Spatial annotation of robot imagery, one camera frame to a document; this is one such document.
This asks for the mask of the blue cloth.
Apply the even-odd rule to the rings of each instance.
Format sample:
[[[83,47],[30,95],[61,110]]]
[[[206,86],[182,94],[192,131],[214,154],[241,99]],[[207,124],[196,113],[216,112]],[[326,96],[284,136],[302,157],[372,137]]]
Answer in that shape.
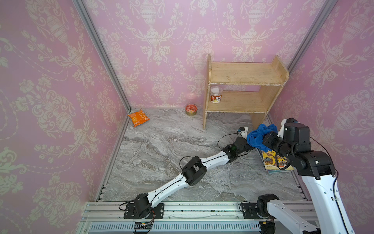
[[[260,124],[257,130],[254,130],[247,134],[247,143],[250,146],[260,149],[264,152],[272,151],[270,148],[266,147],[263,144],[264,136],[271,132],[278,133],[278,129],[274,124],[271,124],[269,126],[266,126],[265,124]]]

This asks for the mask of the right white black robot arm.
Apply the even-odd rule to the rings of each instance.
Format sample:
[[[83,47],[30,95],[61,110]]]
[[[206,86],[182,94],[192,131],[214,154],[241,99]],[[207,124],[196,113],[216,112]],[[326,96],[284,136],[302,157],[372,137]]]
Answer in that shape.
[[[339,193],[339,173],[327,153],[311,149],[309,127],[294,119],[286,119],[282,124],[282,134],[266,134],[263,144],[287,158],[296,168],[309,191],[319,226],[308,223],[274,194],[259,197],[260,216],[275,218],[293,234],[354,233]]]

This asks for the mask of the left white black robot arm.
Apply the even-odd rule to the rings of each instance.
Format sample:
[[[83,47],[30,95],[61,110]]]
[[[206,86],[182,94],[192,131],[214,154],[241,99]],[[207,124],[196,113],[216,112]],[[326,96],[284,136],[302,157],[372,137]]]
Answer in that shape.
[[[181,172],[174,179],[151,192],[137,195],[134,200],[124,202],[118,208],[126,212],[124,206],[133,204],[137,216],[145,218],[164,199],[181,189],[199,183],[209,170],[232,163],[252,150],[254,147],[248,144],[246,138],[238,137],[232,144],[227,145],[213,156],[207,158],[194,156],[181,168]]]

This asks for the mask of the white red cup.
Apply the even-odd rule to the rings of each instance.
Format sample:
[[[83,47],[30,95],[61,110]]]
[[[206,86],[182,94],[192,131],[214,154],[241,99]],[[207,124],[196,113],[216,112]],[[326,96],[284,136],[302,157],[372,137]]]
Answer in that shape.
[[[220,86],[210,88],[210,101],[214,104],[221,102],[223,89]]]

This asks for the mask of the wooden two-tier shelf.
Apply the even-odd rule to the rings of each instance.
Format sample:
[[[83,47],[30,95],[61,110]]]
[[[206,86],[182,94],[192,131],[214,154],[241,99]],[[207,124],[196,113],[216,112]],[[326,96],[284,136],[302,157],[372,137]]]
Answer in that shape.
[[[290,73],[279,56],[271,63],[218,62],[207,56],[207,78],[203,106],[203,127],[208,113],[250,114],[252,126],[257,129],[269,114]],[[222,100],[210,100],[213,86],[232,86],[224,90]]]

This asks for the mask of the orange snack bag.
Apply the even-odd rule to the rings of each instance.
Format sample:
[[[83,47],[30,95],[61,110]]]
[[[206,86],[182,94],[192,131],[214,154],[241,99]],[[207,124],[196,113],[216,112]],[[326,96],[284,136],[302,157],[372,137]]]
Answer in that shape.
[[[135,113],[129,114],[128,117],[132,120],[134,127],[144,124],[150,120],[150,118],[144,113],[142,109]]]

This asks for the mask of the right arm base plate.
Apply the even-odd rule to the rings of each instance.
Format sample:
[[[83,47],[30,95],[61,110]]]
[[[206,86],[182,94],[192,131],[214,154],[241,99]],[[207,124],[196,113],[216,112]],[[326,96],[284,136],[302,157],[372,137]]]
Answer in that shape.
[[[270,215],[265,203],[252,203],[243,201],[239,204],[239,210],[243,214],[244,219],[267,219],[273,220],[274,216]]]

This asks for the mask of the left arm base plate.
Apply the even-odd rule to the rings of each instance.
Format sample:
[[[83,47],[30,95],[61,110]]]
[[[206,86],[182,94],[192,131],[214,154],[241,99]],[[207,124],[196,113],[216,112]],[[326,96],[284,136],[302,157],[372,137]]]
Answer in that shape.
[[[164,217],[164,204],[160,203],[155,208],[152,208],[146,216],[139,216],[134,203],[126,205],[123,218],[124,219],[163,219]]]

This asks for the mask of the right aluminium corner post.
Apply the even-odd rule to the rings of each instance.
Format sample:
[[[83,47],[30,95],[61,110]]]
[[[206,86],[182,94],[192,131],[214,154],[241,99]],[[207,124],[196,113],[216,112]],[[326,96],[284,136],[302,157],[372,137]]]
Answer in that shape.
[[[288,65],[290,78],[270,114],[275,119],[284,117],[299,117],[315,106],[316,93],[320,91],[313,76],[317,73],[314,69],[323,64],[322,49],[318,42],[319,32],[322,31],[325,21],[337,1],[322,1],[316,18],[306,32],[296,54]]]

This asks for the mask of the aluminium corner post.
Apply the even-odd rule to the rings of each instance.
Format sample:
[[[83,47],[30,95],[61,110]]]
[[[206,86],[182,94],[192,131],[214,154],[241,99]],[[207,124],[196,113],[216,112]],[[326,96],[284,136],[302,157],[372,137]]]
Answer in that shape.
[[[284,117],[299,117],[315,106],[316,93],[320,91],[313,76],[317,73],[314,69],[323,64],[322,49],[318,42],[319,32],[322,31],[325,21],[337,1],[322,1],[316,18],[306,32],[296,54],[288,65],[290,78],[270,114],[275,119]]]
[[[95,47],[95,49],[98,52],[98,55],[100,56],[100,59],[103,63],[103,66],[105,67],[119,97],[121,102],[123,103],[127,113],[131,112],[131,106],[130,103],[125,95],[124,89],[119,81],[119,78],[116,74],[116,71],[114,70],[114,67],[110,61],[110,58],[108,56],[108,53],[105,50],[105,47],[100,39],[98,30],[95,28],[95,25],[89,15],[89,12],[84,4],[84,1],[82,0],[72,0],[88,34],[90,39],[92,40],[92,43]]]

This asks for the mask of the aluminium front rail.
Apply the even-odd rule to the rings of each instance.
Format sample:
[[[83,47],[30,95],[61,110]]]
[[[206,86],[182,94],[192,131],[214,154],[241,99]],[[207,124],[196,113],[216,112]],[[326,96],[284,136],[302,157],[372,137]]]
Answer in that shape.
[[[257,234],[291,233],[278,220],[244,219],[240,201],[162,202],[163,219],[124,219],[118,202],[90,202],[77,228],[78,234]],[[308,223],[319,226],[310,201],[283,201]]]

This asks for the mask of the left aluminium corner post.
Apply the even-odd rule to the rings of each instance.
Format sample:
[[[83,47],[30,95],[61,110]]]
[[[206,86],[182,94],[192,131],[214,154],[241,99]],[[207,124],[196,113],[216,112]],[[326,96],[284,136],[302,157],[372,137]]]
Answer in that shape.
[[[124,89],[119,81],[119,78],[116,74],[116,71],[114,70],[114,67],[110,61],[110,58],[108,56],[108,53],[105,50],[105,47],[100,39],[98,30],[95,28],[95,25],[89,15],[89,12],[84,4],[84,1],[82,0],[72,0],[88,34],[90,39],[92,40],[92,43],[95,47],[95,49],[98,52],[98,55],[100,56],[100,59],[103,63],[103,66],[105,67],[119,97],[121,102],[123,103],[127,113],[131,112],[131,106],[130,103],[125,95]]]

